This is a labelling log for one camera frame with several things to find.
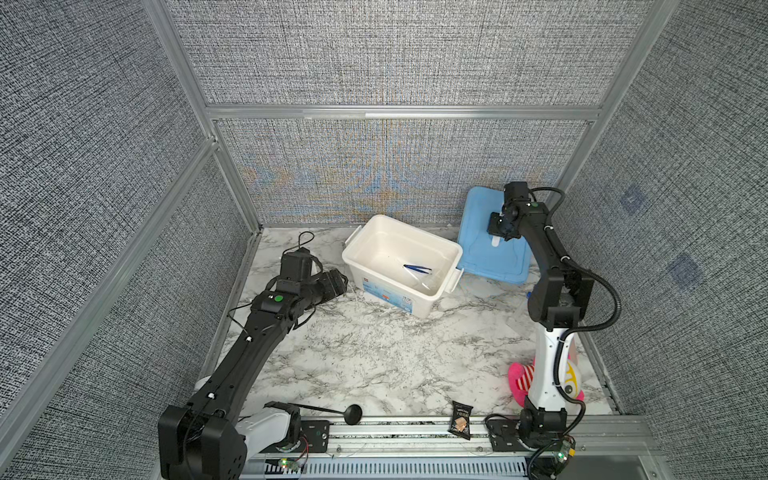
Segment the blue plastic bin lid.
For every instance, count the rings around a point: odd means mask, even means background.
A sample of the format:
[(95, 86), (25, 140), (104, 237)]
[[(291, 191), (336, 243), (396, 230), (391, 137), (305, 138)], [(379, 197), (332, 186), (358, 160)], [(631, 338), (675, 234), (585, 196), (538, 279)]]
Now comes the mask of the blue plastic bin lid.
[(524, 284), (532, 252), (524, 239), (504, 240), (487, 232), (492, 213), (499, 213), (502, 191), (476, 186), (469, 190), (458, 234), (463, 254), (458, 269), (509, 284)]

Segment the white plastic storage bin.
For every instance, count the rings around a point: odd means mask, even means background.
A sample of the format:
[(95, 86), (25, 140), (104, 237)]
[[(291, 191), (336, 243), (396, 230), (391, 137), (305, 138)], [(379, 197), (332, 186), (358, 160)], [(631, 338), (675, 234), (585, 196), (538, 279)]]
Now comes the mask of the white plastic storage bin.
[[(379, 214), (347, 238), (342, 260), (363, 292), (425, 318), (438, 300), (455, 290), (464, 273), (458, 269), (462, 254), (454, 241)], [(440, 282), (437, 292), (425, 295), (413, 289), (404, 264), (431, 268)]]

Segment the blue plastic tweezers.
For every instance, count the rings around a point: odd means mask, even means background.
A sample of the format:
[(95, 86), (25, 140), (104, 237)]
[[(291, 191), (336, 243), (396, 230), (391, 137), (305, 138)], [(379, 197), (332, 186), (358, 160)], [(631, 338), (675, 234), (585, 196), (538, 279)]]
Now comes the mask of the blue plastic tweezers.
[(419, 265), (413, 265), (413, 264), (404, 264), (403, 267), (406, 270), (416, 272), (422, 275), (429, 275), (432, 273), (432, 269), (425, 266), (419, 266)]

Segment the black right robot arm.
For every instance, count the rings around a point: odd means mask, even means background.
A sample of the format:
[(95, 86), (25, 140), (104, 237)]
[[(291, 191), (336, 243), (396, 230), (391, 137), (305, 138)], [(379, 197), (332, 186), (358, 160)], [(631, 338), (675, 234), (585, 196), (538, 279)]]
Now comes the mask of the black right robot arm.
[[(622, 313), (617, 290), (579, 265), (559, 239), (553, 217), (564, 199), (561, 189), (531, 188), (524, 181), (513, 181), (504, 186), (501, 209), (491, 214), (488, 224), (493, 236), (525, 240), (540, 271), (527, 303), (537, 339), (534, 375), (517, 423), (519, 443), (532, 452), (526, 460), (529, 479), (556, 479), (575, 452), (572, 431), (587, 407), (565, 389), (573, 337), (605, 330)], [(607, 291), (613, 310), (607, 320), (584, 325), (595, 284)]]

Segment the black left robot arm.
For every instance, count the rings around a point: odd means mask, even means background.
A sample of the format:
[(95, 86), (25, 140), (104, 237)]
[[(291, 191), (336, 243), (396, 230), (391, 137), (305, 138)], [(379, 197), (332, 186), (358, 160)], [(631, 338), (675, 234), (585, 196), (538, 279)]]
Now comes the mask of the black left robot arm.
[(325, 269), (305, 247), (281, 256), (280, 272), (249, 303), (239, 337), (225, 358), (182, 406), (158, 420), (160, 475), (164, 479), (237, 479), (250, 457), (300, 441), (298, 407), (269, 402), (248, 418), (245, 400), (266, 361), (317, 306), (346, 293), (349, 280)]

